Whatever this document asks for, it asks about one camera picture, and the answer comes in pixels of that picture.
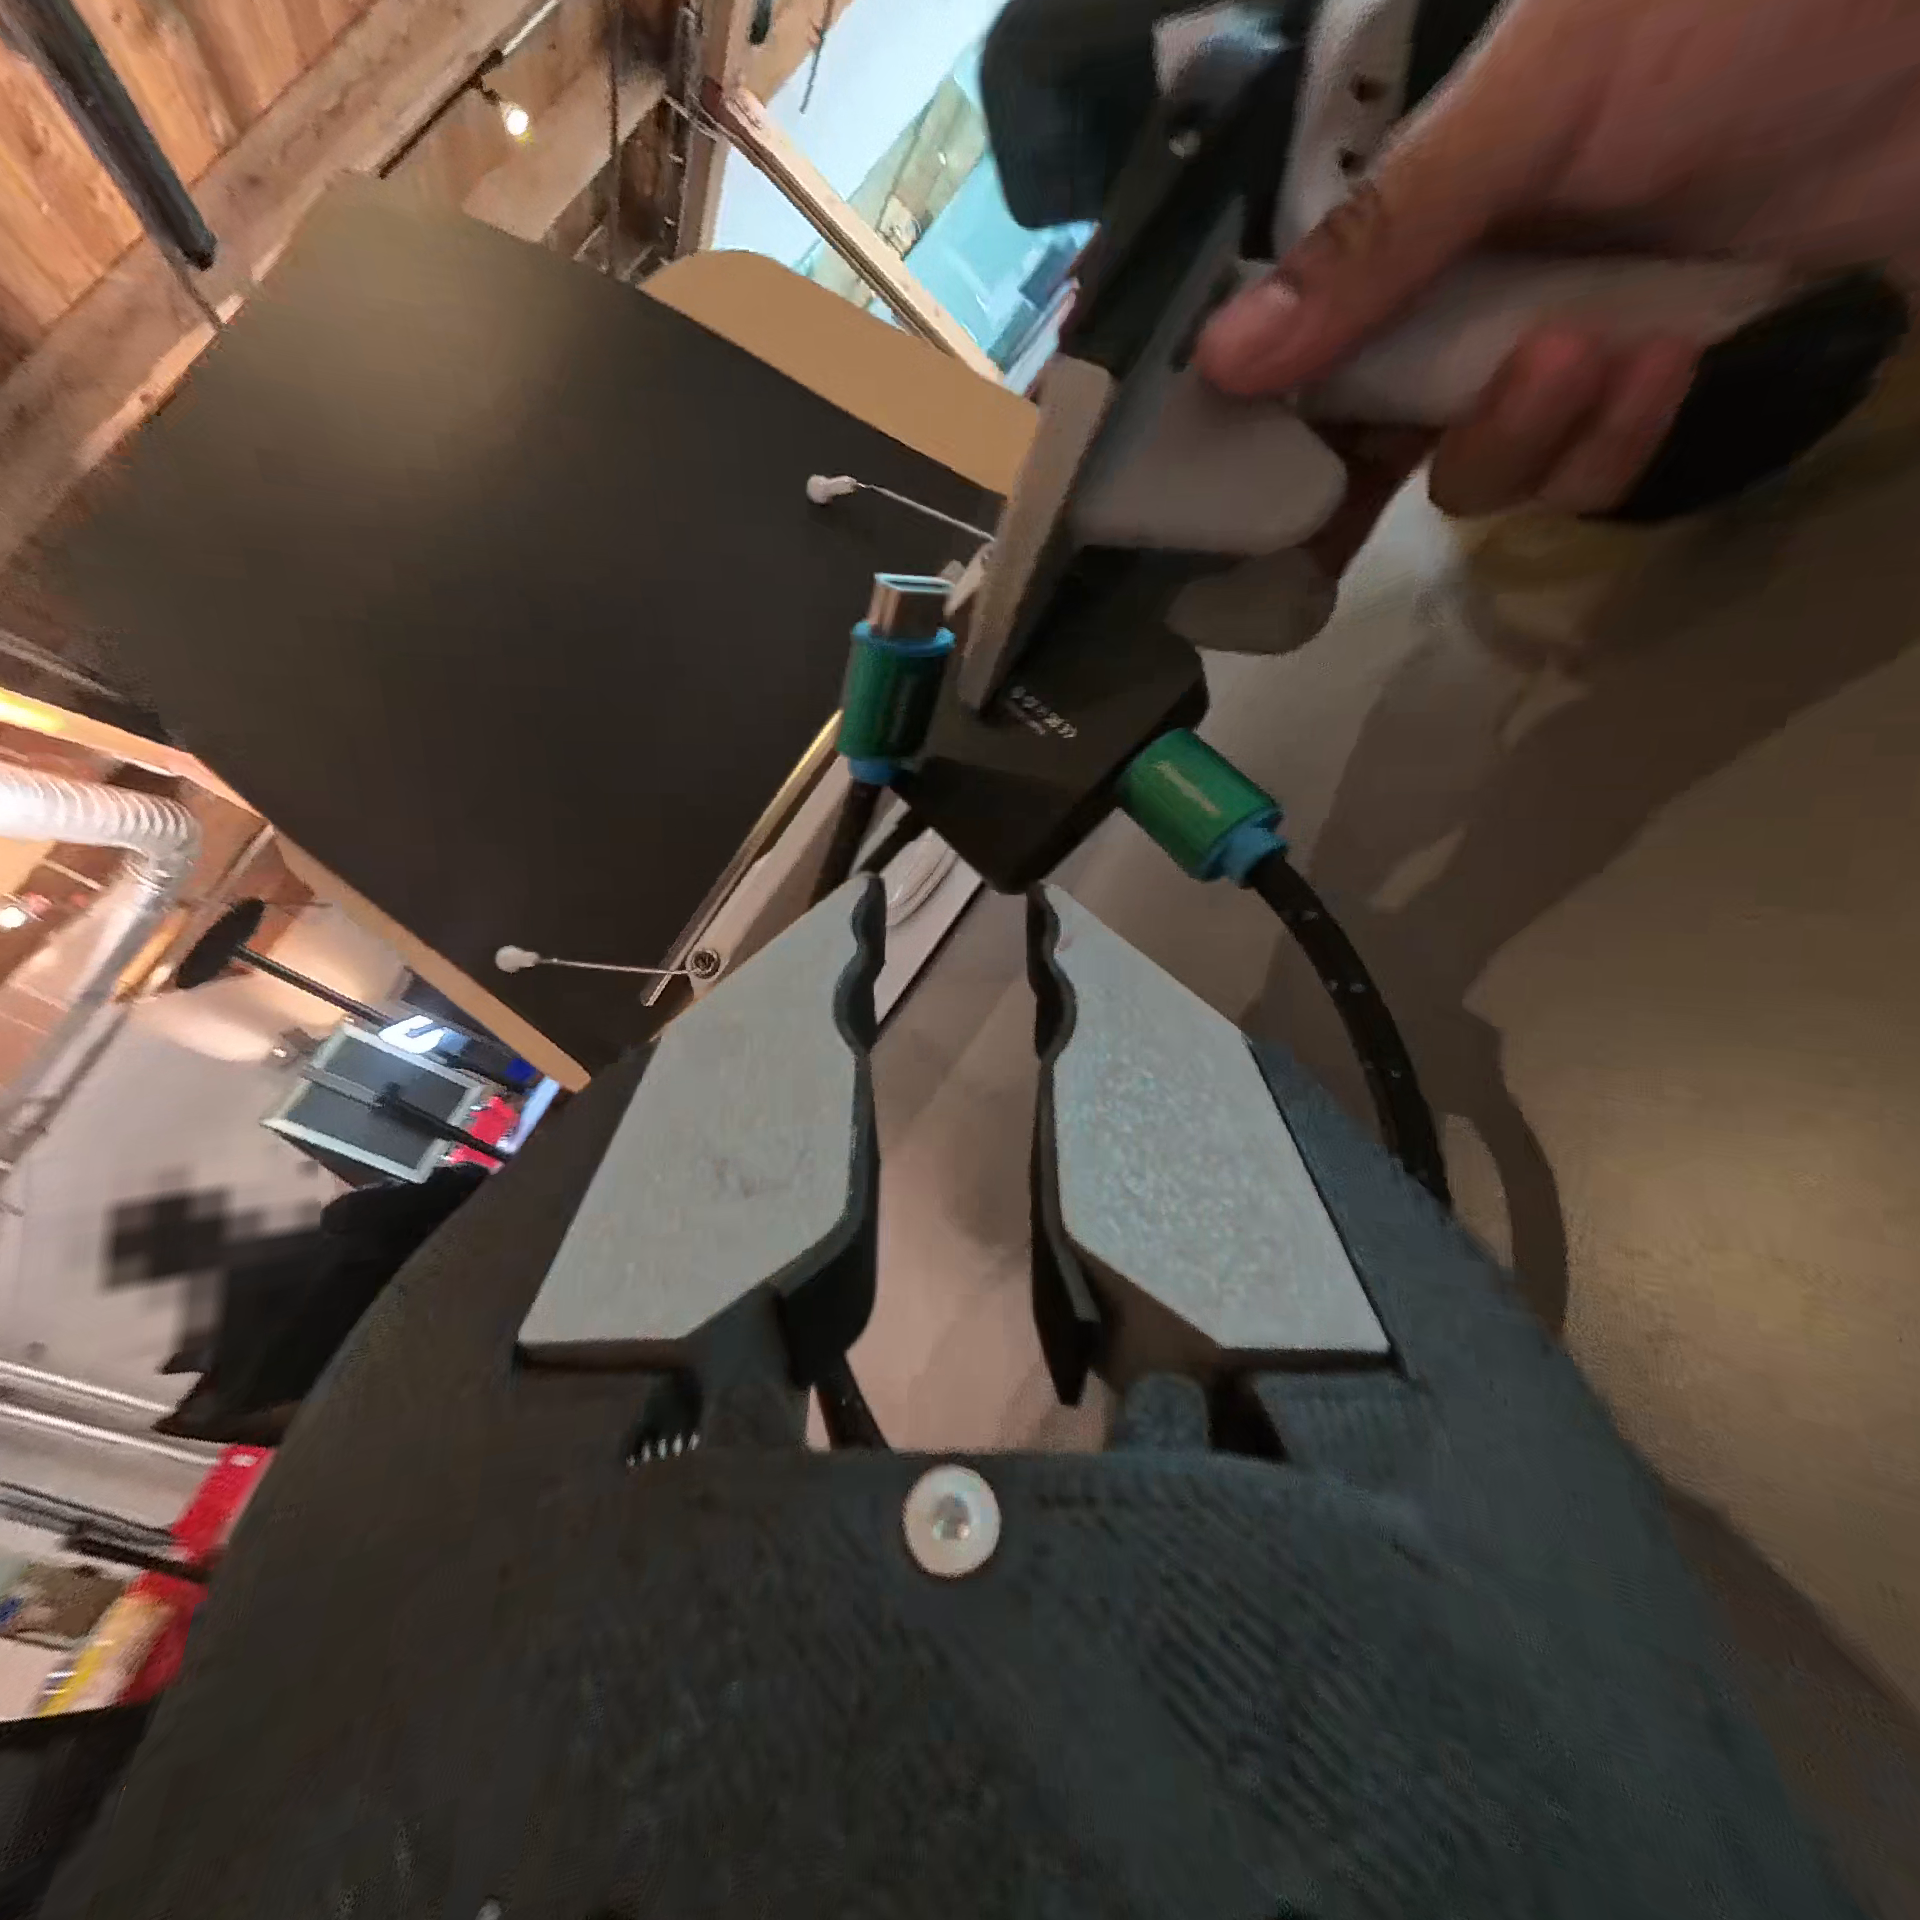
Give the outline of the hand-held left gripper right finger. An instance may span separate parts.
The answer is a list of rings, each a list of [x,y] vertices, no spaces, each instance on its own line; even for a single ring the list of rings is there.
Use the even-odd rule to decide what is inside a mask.
[[[1059,1405],[1380,1370],[1391,1343],[1247,1038],[1062,887],[1023,901],[1031,1298]]]

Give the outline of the silver ventilation duct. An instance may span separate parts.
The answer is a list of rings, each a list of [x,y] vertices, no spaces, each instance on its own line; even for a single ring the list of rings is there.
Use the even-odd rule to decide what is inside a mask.
[[[108,1006],[119,979],[190,883],[200,861],[200,824],[179,801],[8,767],[3,779],[3,829],[5,838],[119,853],[124,866],[117,880],[126,894],[126,910],[108,935],[96,937],[52,1029],[5,1082],[5,1159],[11,1161],[13,1139],[35,1113],[38,1093],[85,1038],[88,1023]]]

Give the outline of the black hdmi adapter hub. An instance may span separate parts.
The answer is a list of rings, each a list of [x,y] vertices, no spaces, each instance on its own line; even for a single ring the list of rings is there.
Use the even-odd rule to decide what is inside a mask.
[[[947,690],[895,793],[990,889],[1019,897],[1116,813],[1148,745],[1206,712],[1200,651],[1156,618],[1073,621],[982,712]]]

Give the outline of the person's right hand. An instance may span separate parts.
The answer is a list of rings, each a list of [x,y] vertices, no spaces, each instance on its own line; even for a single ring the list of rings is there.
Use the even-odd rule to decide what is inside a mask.
[[[1913,298],[1917,6],[1505,6],[1195,363],[1299,391],[1496,243],[1880,267]]]

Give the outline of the black floor lamp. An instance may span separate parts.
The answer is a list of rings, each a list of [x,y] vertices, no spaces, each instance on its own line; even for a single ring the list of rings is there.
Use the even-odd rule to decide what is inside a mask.
[[[268,979],[278,982],[281,986],[326,1005],[328,1008],[339,1011],[344,1017],[355,1017],[360,1025],[373,1026],[389,1026],[387,1011],[377,1008],[368,1001],[355,1000],[348,992],[334,991],[326,984],[301,975],[293,967],[286,967],[263,952],[255,952],[249,942],[265,914],[265,903],[255,898],[247,898],[233,903],[214,919],[192,944],[188,955],[175,967],[175,987],[180,992],[192,992],[197,987],[208,986],[213,979],[221,977],[227,969],[249,969],[263,975]],[[360,1104],[371,1106],[375,1113],[387,1113],[396,1120],[401,1120],[413,1133],[436,1139],[446,1146],[462,1149],[492,1161],[495,1167],[504,1167],[515,1159],[515,1149],[501,1141],[483,1141],[480,1136],[471,1135],[469,1129],[454,1126],[444,1117],[433,1117],[419,1104],[413,1104],[398,1086],[383,1086],[379,1090],[348,1090],[349,1098],[356,1098]]]

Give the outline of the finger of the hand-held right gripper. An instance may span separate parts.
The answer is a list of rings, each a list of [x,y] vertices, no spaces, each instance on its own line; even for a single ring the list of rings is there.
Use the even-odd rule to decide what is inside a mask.
[[[1313,553],[1285,550],[1195,575],[1173,595],[1173,633],[1205,655],[1289,657],[1336,609],[1336,577]]]
[[[955,697],[982,714],[1017,658],[1060,569],[1060,537],[1073,487],[1096,448],[1116,377],[1078,358],[1053,358],[1039,377],[1039,418],[992,542],[953,592],[967,618]]]

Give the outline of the white board stand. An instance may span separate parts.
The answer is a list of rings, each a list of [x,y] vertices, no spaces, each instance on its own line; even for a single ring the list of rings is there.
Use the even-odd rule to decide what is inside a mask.
[[[648,1023],[703,997],[807,912],[851,792],[833,750],[839,722],[839,714],[827,718],[807,745],[669,949],[668,975],[641,987],[639,1011]],[[872,1005],[887,1023],[972,909],[980,880],[934,833],[897,850],[879,880],[887,927]]]

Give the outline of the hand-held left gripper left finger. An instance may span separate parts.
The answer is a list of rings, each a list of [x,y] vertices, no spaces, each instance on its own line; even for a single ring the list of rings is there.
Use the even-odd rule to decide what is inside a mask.
[[[525,1311],[543,1371],[688,1371],[769,1341],[830,1382],[878,1293],[872,986],[884,891],[854,875],[652,1045]]]

